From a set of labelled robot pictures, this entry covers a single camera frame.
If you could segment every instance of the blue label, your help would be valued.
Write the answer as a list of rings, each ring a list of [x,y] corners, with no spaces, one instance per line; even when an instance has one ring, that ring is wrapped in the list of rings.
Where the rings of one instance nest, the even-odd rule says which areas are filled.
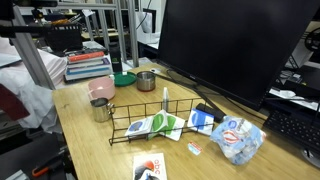
[[[234,129],[237,127],[237,122],[236,121],[230,121],[228,123],[228,126],[231,128],[231,129]]]

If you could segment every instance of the stack of notebooks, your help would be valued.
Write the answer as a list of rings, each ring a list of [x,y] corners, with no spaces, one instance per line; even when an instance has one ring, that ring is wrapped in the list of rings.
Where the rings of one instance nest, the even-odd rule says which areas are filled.
[[[70,55],[65,70],[65,80],[79,80],[110,75],[112,65],[103,51]]]

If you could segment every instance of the metal wire rack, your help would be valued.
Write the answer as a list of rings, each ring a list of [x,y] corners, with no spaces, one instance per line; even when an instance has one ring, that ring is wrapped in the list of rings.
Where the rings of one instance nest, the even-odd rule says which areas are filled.
[[[179,118],[185,120],[184,126],[182,128],[174,128],[174,129],[167,129],[159,132],[166,132],[172,130],[180,130],[181,135],[187,132],[198,132],[198,129],[202,126],[214,126],[212,124],[205,124],[199,126],[192,126],[196,128],[196,131],[191,130],[192,127],[187,127],[188,118],[190,116],[190,112],[192,108],[196,108],[199,103],[203,103],[206,105],[206,102],[201,98],[193,98],[193,99],[180,99],[180,100],[170,100],[168,102],[169,109],[167,113],[175,115]],[[121,142],[131,142],[134,140],[141,140],[145,139],[148,140],[148,135],[153,133],[159,132],[149,132],[140,135],[134,136],[124,136],[125,132],[127,131],[130,124],[134,121],[147,118],[149,116],[155,115],[159,112],[163,107],[163,102],[152,102],[152,103],[143,103],[143,104],[132,104],[126,106],[115,106],[114,113],[111,115],[112,125],[113,125],[113,132],[112,137],[109,139],[109,144],[112,146],[114,143],[121,143]]]

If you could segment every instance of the snack package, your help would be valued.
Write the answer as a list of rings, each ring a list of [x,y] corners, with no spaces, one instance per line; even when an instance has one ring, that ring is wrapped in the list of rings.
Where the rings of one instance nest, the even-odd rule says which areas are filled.
[[[262,145],[266,134],[249,121],[225,116],[211,133],[210,139],[219,144],[223,154],[236,165],[248,162]]]

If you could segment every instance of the red fabric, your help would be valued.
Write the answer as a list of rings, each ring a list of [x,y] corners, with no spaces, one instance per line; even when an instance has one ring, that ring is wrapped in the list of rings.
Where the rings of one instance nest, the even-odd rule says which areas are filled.
[[[2,84],[0,84],[0,99],[0,109],[6,112],[12,120],[15,121],[30,115],[16,95]]]

